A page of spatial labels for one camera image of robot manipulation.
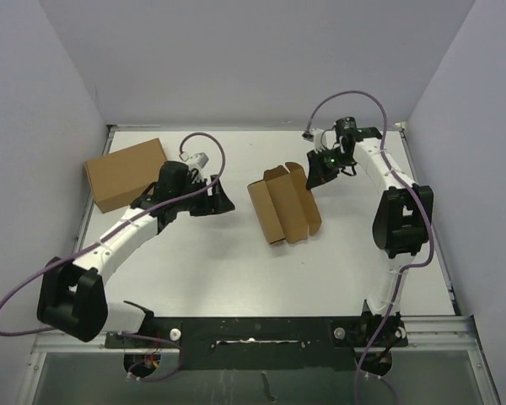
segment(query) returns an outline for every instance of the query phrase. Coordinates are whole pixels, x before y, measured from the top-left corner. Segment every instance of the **screw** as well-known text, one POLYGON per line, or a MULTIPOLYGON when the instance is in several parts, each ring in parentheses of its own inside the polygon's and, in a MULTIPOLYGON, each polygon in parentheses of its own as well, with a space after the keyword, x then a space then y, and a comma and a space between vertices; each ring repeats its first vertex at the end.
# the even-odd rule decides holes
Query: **screw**
POLYGON ((169 337, 173 342, 176 342, 178 339, 180 339, 180 336, 182 336, 180 329, 174 328, 170 330, 169 337))
POLYGON ((334 329, 334 336, 336 339, 343 340, 345 338, 345 329, 342 327, 337 327, 334 329))
POLYGON ((397 328, 396 338, 406 338, 406 330, 403 327, 397 328))

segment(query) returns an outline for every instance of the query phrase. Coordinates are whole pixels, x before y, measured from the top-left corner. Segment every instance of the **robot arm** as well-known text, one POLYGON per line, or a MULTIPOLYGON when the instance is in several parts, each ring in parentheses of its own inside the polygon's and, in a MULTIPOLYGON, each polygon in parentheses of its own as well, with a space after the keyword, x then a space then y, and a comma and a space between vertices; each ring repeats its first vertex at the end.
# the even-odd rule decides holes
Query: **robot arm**
POLYGON ((105 284, 110 277, 144 242, 173 222, 178 212, 205 216, 234 210, 220 181, 214 184, 210 194, 206 190, 194 197, 153 209, 164 201, 206 186, 202 169, 208 157, 195 154, 181 158, 185 163, 165 162, 158 181, 132 202, 121 219, 101 236, 99 247, 45 274, 37 309, 40 321, 84 342, 92 340, 100 332, 138 331, 149 311, 127 301, 107 303, 105 284), (145 210, 150 212, 132 221, 145 210), (101 242, 124 222, 130 222, 130 225, 101 242))
MULTIPOLYGON (((371 313, 383 316, 390 303, 396 280, 402 266, 413 262, 423 243, 428 241, 428 233, 416 203, 408 190, 391 175, 397 172, 400 178, 420 197, 431 220, 433 211, 433 191, 429 186, 419 186, 406 175, 393 157, 385 151, 391 162, 388 170, 380 154, 380 139, 377 128, 357 128, 352 117, 336 121, 336 145, 327 148, 322 145, 322 131, 307 132, 303 138, 314 143, 315 149, 308 152, 310 173, 307 188, 313 188, 334 180, 339 173, 346 173, 347 167, 360 165, 375 189, 381 195, 379 208, 373 222, 374 242, 386 253, 386 266, 375 282, 366 302, 371 313)), ((393 301, 394 313, 400 309, 401 291, 406 274, 402 275, 401 287, 393 301)))

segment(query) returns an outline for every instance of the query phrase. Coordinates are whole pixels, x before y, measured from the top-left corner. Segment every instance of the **brown cardboard box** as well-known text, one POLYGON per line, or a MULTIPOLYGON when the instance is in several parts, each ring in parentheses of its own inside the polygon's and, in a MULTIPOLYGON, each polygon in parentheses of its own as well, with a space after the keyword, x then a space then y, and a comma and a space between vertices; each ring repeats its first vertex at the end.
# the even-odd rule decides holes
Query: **brown cardboard box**
POLYGON ((85 167, 95 204, 102 213, 131 204, 158 180, 166 160, 159 139, 89 160, 85 167))
POLYGON ((247 186, 268 243, 307 239, 322 224, 315 198, 305 188, 304 168, 294 162, 285 165, 288 170, 281 165, 266 170, 262 180, 247 186))

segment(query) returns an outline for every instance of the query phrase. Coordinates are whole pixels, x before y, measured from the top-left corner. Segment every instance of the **open cardboard box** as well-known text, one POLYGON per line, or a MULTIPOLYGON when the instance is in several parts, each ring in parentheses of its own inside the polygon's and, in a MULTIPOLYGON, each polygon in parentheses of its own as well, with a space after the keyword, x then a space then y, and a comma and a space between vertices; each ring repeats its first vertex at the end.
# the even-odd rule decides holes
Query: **open cardboard box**
POLYGON ((296 243, 316 234, 322 219, 311 190, 305 188, 304 168, 287 162, 266 170, 262 180, 247 186, 268 243, 296 243))

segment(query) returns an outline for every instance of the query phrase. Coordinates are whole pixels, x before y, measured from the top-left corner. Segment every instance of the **black mounting bracket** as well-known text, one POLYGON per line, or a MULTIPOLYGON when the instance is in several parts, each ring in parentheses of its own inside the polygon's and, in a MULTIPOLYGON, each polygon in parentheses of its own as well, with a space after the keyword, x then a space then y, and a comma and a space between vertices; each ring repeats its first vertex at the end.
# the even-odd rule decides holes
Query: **black mounting bracket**
MULTIPOLYGON (((404 327, 400 317, 392 318, 394 325, 383 329, 375 346, 393 342, 397 328, 404 327)), ((367 344, 376 322, 367 312, 322 317, 154 317, 147 318, 138 334, 168 339, 172 329, 179 329, 176 343, 183 348, 182 370, 355 370, 354 348, 367 344)), ((402 339, 397 346, 407 344, 402 339)), ((105 347, 153 348, 153 343, 114 333, 107 334, 105 347)))
MULTIPOLYGON (((425 208, 429 222, 433 217, 433 190, 430 186, 412 186, 425 208)), ((415 256, 429 240, 428 231, 416 202, 406 189, 392 187, 380 199, 373 222, 373 239, 379 249, 393 259, 400 253, 415 256)))
POLYGON ((43 275, 37 305, 37 319, 43 323, 89 342, 101 332, 107 316, 103 279, 95 268, 85 270, 69 262, 43 275))

